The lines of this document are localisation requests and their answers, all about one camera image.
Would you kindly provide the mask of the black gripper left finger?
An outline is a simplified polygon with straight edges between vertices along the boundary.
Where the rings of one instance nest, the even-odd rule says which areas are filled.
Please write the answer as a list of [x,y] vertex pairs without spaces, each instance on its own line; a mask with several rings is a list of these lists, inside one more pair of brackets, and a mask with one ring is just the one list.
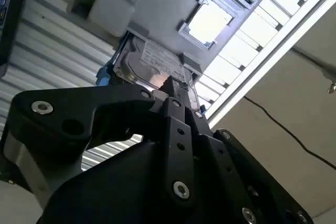
[[189,136],[181,99],[139,84],[24,91],[14,96],[4,127],[12,180],[40,205],[80,174],[84,151],[126,141]]

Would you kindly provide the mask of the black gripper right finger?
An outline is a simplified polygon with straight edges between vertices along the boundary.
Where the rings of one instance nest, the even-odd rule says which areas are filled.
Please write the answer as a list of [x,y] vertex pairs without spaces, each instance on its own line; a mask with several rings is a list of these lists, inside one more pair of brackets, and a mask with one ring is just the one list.
[[312,218],[230,132],[212,132],[178,85],[189,130],[178,129],[180,223],[312,223]]

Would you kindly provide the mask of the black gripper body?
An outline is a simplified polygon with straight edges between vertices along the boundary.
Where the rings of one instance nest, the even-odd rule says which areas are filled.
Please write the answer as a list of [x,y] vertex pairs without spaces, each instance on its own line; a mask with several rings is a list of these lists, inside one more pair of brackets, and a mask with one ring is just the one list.
[[63,184],[40,223],[237,223],[191,141],[143,142]]

